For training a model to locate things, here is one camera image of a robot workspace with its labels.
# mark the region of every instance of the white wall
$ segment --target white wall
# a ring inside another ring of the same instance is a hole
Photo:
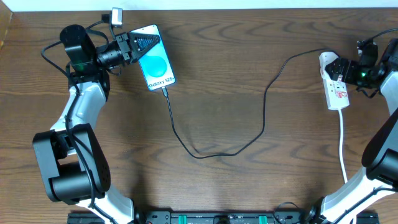
[[[13,12],[398,7],[398,0],[3,0]]]

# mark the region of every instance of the green tape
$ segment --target green tape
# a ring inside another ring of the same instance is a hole
[[[259,216],[259,224],[267,224],[267,217],[266,216]]]
[[[178,216],[178,224],[187,224],[187,216],[186,215]]]

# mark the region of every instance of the phone screen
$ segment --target phone screen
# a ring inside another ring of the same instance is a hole
[[[163,86],[175,83],[172,67],[167,57],[157,25],[150,25],[130,32],[137,34],[159,35],[160,42],[139,59],[142,73],[149,90],[156,90]]]

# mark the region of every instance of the wooden table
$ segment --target wooden table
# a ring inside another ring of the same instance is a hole
[[[0,52],[0,222],[65,223],[78,210],[47,198],[32,148],[68,99],[67,79],[40,50],[65,26],[88,26],[101,13],[13,15]],[[258,134],[265,86],[289,56],[330,47],[356,58],[357,40],[397,22],[397,9],[125,11],[123,31],[160,27],[177,79],[169,87],[177,131],[204,155],[234,152]],[[396,35],[378,38],[380,51]],[[68,62],[61,46],[47,55]],[[349,90],[343,116],[352,177],[389,114],[383,97]],[[161,91],[147,89],[138,64],[111,76],[96,127],[113,184],[143,209],[273,210],[285,201],[308,208],[343,184],[338,113],[326,107],[318,53],[289,62],[268,92],[265,133],[239,156],[191,158],[171,130]],[[382,223],[396,223],[397,207],[396,195],[372,206]]]

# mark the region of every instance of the power strip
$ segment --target power strip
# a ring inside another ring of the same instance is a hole
[[[323,87],[325,88],[329,110],[338,110],[349,106],[346,84],[341,81],[341,77],[337,81],[331,80],[329,74],[325,71],[325,67],[336,58],[338,56],[333,52],[324,52],[319,56]]]

